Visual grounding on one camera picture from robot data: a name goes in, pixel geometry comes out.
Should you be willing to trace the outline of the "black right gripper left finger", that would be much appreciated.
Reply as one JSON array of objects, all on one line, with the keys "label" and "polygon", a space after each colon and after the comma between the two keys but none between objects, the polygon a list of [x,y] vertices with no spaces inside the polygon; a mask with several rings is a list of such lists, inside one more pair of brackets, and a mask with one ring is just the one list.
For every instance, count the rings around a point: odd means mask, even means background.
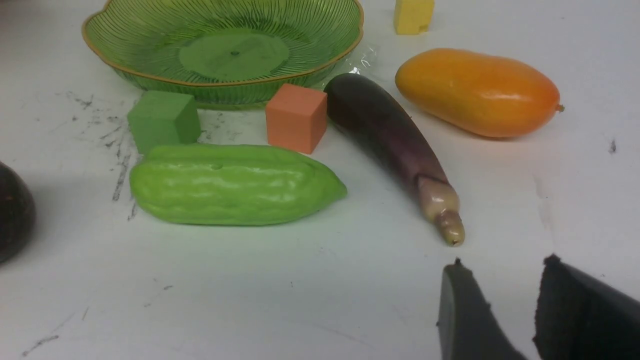
[{"label": "black right gripper left finger", "polygon": [[443,360],[524,360],[506,337],[473,272],[459,258],[442,269],[437,328]]}]

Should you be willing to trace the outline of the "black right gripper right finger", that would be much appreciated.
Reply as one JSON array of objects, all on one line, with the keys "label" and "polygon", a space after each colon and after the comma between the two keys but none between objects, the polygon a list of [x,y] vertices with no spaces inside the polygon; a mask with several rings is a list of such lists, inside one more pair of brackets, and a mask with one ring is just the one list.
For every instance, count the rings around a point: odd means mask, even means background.
[{"label": "black right gripper right finger", "polygon": [[640,303],[562,262],[544,260],[533,342],[543,360],[637,360]]}]

